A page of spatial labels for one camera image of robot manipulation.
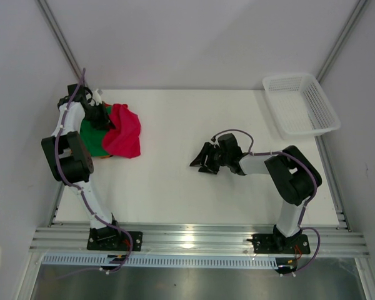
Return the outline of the right aluminium corner post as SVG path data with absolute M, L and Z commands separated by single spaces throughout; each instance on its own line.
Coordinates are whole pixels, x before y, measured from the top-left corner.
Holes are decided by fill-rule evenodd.
M 371 3 L 370 0 L 356 1 L 356 5 L 354 6 L 351 13 L 347 17 L 347 20 L 344 23 L 344 26 L 340 30 L 336 40 L 334 41 L 330 51 L 328 52 L 324 62 L 322 63 L 319 72 L 316 75 L 316 79 L 320 84 L 322 84 L 324 80 L 326 79 L 330 70 L 334 66 L 334 63 L 336 62 L 336 59 L 341 54 L 351 34 L 354 32 L 357 24 L 359 23 L 362 16 L 366 12 L 370 3 Z

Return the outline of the crimson t shirt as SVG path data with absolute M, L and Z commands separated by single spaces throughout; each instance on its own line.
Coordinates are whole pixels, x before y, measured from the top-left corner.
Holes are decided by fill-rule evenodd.
M 109 114 L 112 128 L 102 139 L 103 149 L 110 155 L 136 158 L 141 155 L 141 123 L 127 104 L 113 104 Z

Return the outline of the white plastic basket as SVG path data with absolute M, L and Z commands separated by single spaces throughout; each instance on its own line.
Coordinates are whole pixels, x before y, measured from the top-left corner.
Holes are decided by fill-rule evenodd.
M 308 73 L 265 77 L 266 103 L 284 139 L 321 136 L 341 128 L 341 122 L 317 79 Z

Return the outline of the aluminium corner post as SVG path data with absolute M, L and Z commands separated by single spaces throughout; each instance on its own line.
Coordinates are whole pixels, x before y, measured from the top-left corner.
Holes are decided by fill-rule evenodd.
M 80 79 L 82 76 L 82 67 L 77 62 L 77 59 L 71 50 L 71 47 L 61 29 L 61 26 L 53 13 L 47 0 L 35 0 L 35 3 L 38 9 L 41 12 L 42 17 L 44 18 L 49 30 L 51 31 L 54 40 L 57 42 L 65 60 L 67 61 L 69 67 L 71 68 L 72 73 L 77 79 Z
M 356 1 L 356 5 L 354 6 L 351 13 L 347 17 L 347 20 L 344 23 L 344 26 L 340 30 L 336 40 L 334 41 L 330 51 L 328 52 L 324 62 L 322 63 L 319 72 L 316 75 L 316 79 L 320 84 L 322 84 L 324 80 L 326 79 L 330 70 L 334 66 L 334 63 L 336 62 L 336 59 L 341 54 L 351 34 L 354 32 L 357 24 L 359 23 L 362 16 L 366 12 L 370 3 L 371 3 L 370 0 Z

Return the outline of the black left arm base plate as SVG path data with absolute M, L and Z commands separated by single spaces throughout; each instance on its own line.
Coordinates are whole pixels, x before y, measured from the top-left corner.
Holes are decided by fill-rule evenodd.
M 129 231 L 132 238 L 132 251 L 139 252 L 143 243 L 143 232 Z M 87 250 L 90 251 L 129 251 L 131 247 L 130 239 L 125 233 L 114 230 L 99 232 L 92 229 L 89 232 Z

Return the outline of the green folded t shirt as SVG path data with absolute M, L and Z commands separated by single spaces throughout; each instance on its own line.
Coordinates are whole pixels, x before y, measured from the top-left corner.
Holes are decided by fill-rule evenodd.
M 113 127 L 113 124 L 110 123 L 102 129 L 96 129 L 87 117 L 82 120 L 81 139 L 92 157 L 100 158 L 109 154 L 103 147 L 103 139 Z

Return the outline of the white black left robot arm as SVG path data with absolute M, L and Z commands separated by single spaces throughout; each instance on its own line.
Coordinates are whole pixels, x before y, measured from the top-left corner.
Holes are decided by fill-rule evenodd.
M 122 245 L 123 234 L 95 191 L 90 179 L 93 159 L 81 137 L 83 121 L 99 131 L 110 129 L 112 123 L 105 105 L 84 84 L 71 84 L 67 90 L 57 104 L 54 132 L 41 140 L 42 150 L 55 180 L 68 186 L 83 205 L 90 222 L 89 242 L 115 250 Z

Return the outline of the left aluminium corner post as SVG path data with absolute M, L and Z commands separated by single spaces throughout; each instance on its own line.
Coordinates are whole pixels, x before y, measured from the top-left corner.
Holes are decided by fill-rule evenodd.
M 54 40 L 57 42 L 65 60 L 67 61 L 69 67 L 71 68 L 72 73 L 77 79 L 80 79 L 82 76 L 82 67 L 77 62 L 77 59 L 71 50 L 71 47 L 61 29 L 61 26 L 53 13 L 47 0 L 35 0 L 35 3 L 38 9 L 41 12 L 42 17 L 44 18 L 49 30 L 51 31 Z

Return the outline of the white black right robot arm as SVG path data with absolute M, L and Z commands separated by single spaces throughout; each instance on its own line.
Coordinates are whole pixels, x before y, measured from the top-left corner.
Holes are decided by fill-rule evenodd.
M 299 244 L 306 208 L 322 184 L 322 178 L 296 146 L 274 152 L 244 152 L 234 134 L 218 134 L 204 143 L 190 166 L 198 168 L 200 173 L 213 175 L 221 167 L 239 176 L 268 174 L 282 197 L 282 209 L 272 234 L 265 235 L 270 241 L 261 241 L 259 235 L 253 235 L 251 242 L 263 246 L 267 253 L 284 253 Z

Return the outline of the aluminium front rail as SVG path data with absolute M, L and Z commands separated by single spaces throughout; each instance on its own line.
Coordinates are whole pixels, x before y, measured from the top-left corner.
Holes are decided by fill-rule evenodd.
M 187 256 L 243 256 L 252 254 L 248 239 L 270 233 L 270 226 L 212 226 L 202 224 L 124 224 L 127 231 L 143 233 L 141 254 Z M 368 258 L 361 233 L 324 227 L 319 229 L 320 258 Z M 85 253 L 89 237 L 86 222 L 54 223 L 35 230 L 31 252 Z

